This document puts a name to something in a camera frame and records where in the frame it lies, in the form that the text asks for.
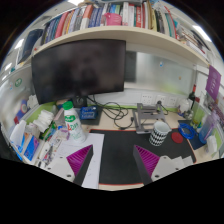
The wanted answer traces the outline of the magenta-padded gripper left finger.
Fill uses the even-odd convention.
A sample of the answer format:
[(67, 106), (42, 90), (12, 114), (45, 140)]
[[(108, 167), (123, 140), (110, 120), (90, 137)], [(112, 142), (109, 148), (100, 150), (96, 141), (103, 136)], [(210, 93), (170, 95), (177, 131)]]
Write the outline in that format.
[(83, 184), (93, 156), (93, 146), (85, 146), (67, 157), (54, 159), (46, 170), (78, 186)]

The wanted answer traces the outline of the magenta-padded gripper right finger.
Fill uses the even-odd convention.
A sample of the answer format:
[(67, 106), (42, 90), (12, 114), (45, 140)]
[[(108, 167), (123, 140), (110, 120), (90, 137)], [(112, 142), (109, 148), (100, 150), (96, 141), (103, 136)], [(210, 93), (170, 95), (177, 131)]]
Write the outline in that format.
[(133, 156), (144, 185), (157, 181), (192, 164), (190, 156), (186, 158), (179, 156), (171, 159), (167, 155), (157, 156), (138, 145), (133, 147)]

